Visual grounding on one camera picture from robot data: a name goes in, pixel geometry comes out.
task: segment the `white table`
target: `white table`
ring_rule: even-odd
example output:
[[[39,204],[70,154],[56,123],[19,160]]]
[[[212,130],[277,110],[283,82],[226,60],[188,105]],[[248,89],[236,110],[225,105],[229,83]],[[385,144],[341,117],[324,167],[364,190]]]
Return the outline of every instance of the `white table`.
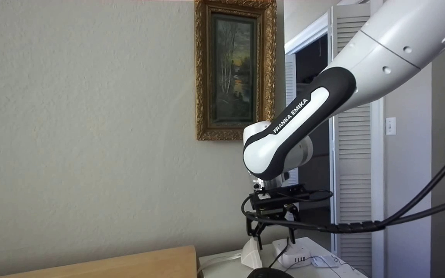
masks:
[[[331,255],[327,249],[319,245],[316,241],[305,238],[311,255]],[[217,253],[200,258],[205,278],[246,278],[253,269],[243,266],[240,259],[229,259],[240,255],[242,250]],[[268,267],[277,256],[273,244],[266,244],[260,253],[265,267]],[[285,270],[280,262],[274,264],[274,269]],[[288,270],[294,278],[367,278],[362,272],[356,270],[350,264],[344,264],[338,269],[316,269],[314,266],[291,269]]]

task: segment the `painting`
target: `painting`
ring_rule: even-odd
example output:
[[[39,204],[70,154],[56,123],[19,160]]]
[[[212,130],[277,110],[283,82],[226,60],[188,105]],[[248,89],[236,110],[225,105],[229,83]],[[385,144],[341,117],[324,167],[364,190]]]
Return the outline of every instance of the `painting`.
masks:
[[[197,0],[197,137],[240,140],[274,116],[276,0]]]

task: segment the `gold picture frame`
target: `gold picture frame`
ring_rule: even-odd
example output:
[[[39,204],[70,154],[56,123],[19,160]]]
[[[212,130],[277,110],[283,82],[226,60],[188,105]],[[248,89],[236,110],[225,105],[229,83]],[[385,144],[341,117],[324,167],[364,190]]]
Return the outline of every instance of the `gold picture frame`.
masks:
[[[197,137],[242,140],[274,117],[277,1],[195,0]]]

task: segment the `light switch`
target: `light switch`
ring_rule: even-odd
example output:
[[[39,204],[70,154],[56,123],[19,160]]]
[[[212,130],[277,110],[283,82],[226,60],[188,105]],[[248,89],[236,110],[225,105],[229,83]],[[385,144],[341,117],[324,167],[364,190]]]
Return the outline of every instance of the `light switch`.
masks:
[[[387,117],[387,134],[396,134],[396,117]]]

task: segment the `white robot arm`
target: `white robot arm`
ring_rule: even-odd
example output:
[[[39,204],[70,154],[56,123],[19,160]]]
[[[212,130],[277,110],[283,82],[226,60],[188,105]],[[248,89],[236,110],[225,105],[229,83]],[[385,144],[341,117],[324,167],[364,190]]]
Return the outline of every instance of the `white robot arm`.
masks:
[[[336,60],[273,122],[245,131],[245,164],[262,179],[305,164],[308,134],[325,119],[373,102],[412,79],[445,49],[445,0],[390,0]]]

